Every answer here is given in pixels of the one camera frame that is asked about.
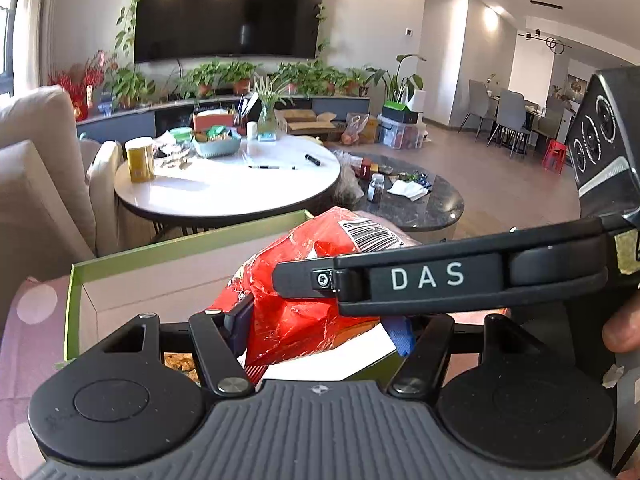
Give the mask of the person right hand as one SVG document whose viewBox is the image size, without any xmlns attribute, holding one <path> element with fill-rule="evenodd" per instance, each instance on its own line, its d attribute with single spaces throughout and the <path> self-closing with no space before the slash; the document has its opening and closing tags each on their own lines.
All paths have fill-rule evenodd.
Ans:
<svg viewBox="0 0 640 480">
<path fill-rule="evenodd" d="M 603 326 L 603 342 L 608 350 L 628 353 L 640 348 L 640 295 L 635 292 Z"/>
</svg>

